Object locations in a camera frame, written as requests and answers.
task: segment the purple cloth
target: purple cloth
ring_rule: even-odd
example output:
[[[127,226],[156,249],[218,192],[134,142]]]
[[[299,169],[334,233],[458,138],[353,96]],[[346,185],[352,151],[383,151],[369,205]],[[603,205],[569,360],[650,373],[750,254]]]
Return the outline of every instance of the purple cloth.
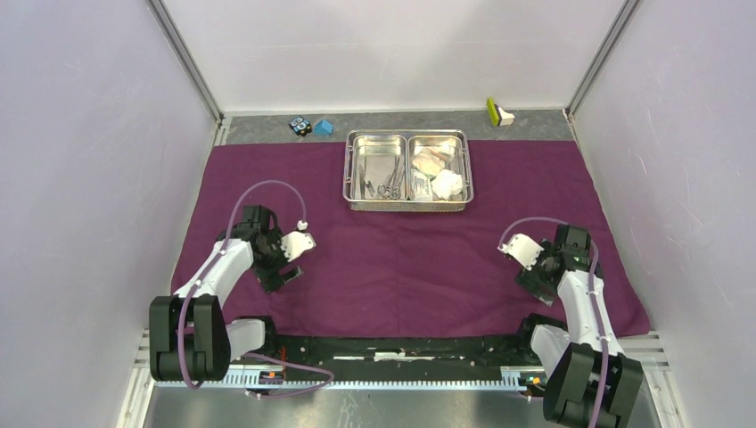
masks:
[[[265,294],[245,273],[223,308],[226,321],[272,316],[279,333],[352,337],[454,337],[514,333],[532,312],[564,320],[514,283],[518,266],[497,251],[519,218],[550,216],[586,227],[601,251],[614,332],[648,333],[648,315],[625,276],[585,163],[573,142],[470,142],[475,198],[458,213],[357,212],[341,196],[344,144],[216,147],[205,169],[172,287],[209,256],[234,202],[250,185],[280,179],[302,192],[317,242],[296,260],[305,273]],[[284,233],[300,219],[296,196],[279,185],[247,204],[274,210]],[[554,238],[553,224],[517,228]]]

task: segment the metal corner post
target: metal corner post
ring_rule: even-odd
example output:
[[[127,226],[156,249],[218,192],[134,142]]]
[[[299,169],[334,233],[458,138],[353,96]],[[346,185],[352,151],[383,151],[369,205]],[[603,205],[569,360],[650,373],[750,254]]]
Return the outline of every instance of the metal corner post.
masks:
[[[155,15],[155,19],[160,24],[160,27],[163,28],[163,32],[165,32],[165,35],[168,38],[168,42],[173,47],[174,52],[176,52],[176,56],[181,62],[181,65],[184,67],[186,74],[189,76],[189,79],[192,80],[192,84],[200,93],[200,97],[205,103],[205,107],[208,109],[208,112],[213,117],[213,119],[216,120],[216,122],[220,123],[224,117],[223,111],[218,106],[218,102],[210,92],[208,83],[202,77],[200,69],[197,67],[197,64],[194,62],[194,58],[189,53],[189,49],[186,47],[184,39],[178,32],[176,23],[173,21],[173,18],[171,18],[170,13],[168,12],[168,8],[163,3],[163,0],[146,1],[150,6],[150,9],[152,10],[152,14]]]
[[[642,0],[625,0],[625,3],[622,4],[620,11],[614,18],[614,22],[612,22],[612,26],[609,28],[609,32],[606,33],[604,41],[598,48],[598,51],[596,52],[593,61],[590,63],[590,66],[588,66],[588,70],[586,71],[585,76],[583,76],[583,79],[580,81],[578,90],[575,91],[575,95],[572,96],[570,103],[567,104],[567,108],[564,109],[564,112],[568,118],[574,115],[575,111],[577,111],[580,105],[583,103],[583,100],[586,98],[588,91],[596,81],[598,73],[604,67],[606,59],[612,53],[612,50],[614,50],[617,41],[620,39],[622,31],[624,31],[624,29],[627,27],[630,18],[632,18],[633,13],[636,11],[641,1]]]

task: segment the metal floor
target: metal floor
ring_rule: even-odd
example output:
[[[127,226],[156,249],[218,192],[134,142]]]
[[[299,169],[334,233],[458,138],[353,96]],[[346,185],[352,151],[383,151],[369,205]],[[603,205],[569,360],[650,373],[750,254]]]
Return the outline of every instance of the metal floor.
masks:
[[[390,113],[304,114],[313,126],[328,119],[330,136],[295,135],[289,121],[295,117],[234,117],[225,144],[292,143],[345,141],[353,129],[462,129],[469,140],[572,140],[567,120],[559,110],[511,111],[514,123],[508,127],[491,125],[486,111],[419,111]]]
[[[332,136],[293,134],[294,115],[234,117],[221,144],[344,141],[352,129],[458,128],[471,140],[572,140],[561,111],[514,111],[514,124],[491,126],[481,111],[303,115],[313,125],[334,124]],[[334,428],[518,427],[547,428],[540,403],[503,391],[318,391],[291,399],[257,401],[241,390],[156,388],[145,427]],[[644,385],[630,428],[661,427],[652,394]]]

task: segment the stainless steel tray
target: stainless steel tray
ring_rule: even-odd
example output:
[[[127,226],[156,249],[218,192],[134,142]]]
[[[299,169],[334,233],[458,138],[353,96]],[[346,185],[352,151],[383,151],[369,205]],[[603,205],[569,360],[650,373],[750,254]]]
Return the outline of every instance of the stainless steel tray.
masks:
[[[462,192],[451,201],[415,201],[408,185],[412,158],[424,147],[453,153],[447,169],[461,175]],[[464,210],[473,199],[473,175],[467,138],[460,130],[359,130],[347,137],[343,196],[353,210],[450,212]],[[390,194],[384,199],[382,195]]]

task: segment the blue triangular block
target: blue triangular block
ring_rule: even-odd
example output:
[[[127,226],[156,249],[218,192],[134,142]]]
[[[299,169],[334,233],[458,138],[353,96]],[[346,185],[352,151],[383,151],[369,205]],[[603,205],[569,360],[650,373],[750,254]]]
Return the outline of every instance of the blue triangular block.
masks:
[[[329,136],[333,134],[333,125],[328,120],[323,119],[315,124],[312,132],[318,136]]]

